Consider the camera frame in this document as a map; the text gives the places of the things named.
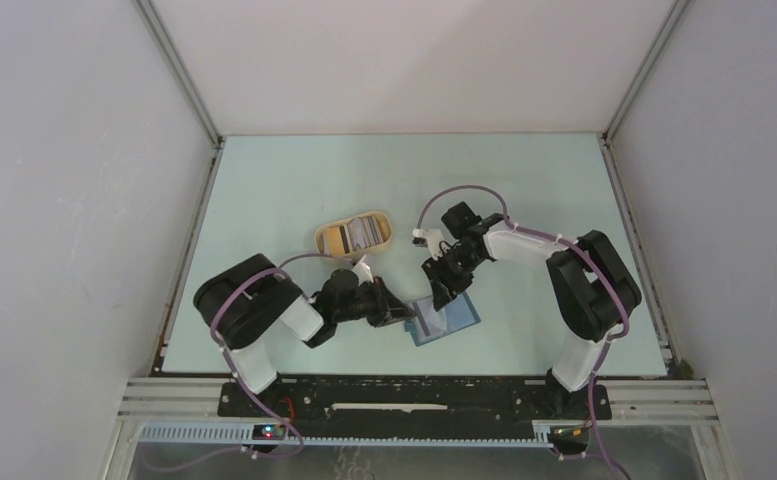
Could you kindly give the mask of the blue leather card holder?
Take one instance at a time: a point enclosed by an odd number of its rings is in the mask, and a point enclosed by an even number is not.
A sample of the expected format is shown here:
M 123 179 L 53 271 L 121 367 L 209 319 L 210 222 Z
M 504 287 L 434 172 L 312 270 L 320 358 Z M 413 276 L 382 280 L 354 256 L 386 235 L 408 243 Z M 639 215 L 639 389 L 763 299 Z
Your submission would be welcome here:
M 440 340 L 481 322 L 470 297 L 462 293 L 440 310 L 434 307 L 432 296 L 417 299 L 411 303 L 415 315 L 404 322 L 415 346 Z

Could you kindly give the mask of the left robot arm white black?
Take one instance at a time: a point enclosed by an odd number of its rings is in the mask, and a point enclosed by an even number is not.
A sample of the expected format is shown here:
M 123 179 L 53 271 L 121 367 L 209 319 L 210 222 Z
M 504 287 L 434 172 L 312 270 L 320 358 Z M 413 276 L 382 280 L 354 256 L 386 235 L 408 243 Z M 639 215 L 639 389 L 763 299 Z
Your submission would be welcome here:
M 205 281 L 193 297 L 212 340 L 245 384 L 242 404 L 261 417 L 275 412 L 280 403 L 280 390 L 273 384 L 278 369 L 264 340 L 275 325 L 316 348 L 331 339 L 341 323 L 364 320 L 382 328 L 415 316 L 363 258 L 333 270 L 312 294 L 294 282 L 284 270 L 287 265 L 253 255 Z

